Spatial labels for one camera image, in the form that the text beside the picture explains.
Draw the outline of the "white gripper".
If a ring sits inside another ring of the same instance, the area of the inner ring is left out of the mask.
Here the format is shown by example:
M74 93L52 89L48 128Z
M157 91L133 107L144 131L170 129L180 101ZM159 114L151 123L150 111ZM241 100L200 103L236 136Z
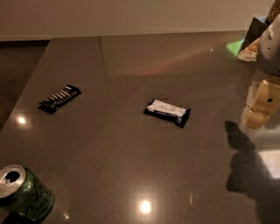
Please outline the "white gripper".
M273 76L253 82L248 91L248 107L241 114L241 124L260 129L280 109L280 78Z

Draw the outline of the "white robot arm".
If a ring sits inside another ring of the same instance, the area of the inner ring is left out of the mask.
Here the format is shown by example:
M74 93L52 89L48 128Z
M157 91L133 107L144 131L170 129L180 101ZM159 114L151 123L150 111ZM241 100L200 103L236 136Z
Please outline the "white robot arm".
M241 125L260 129L280 109L280 15L254 17L238 60L255 62Z

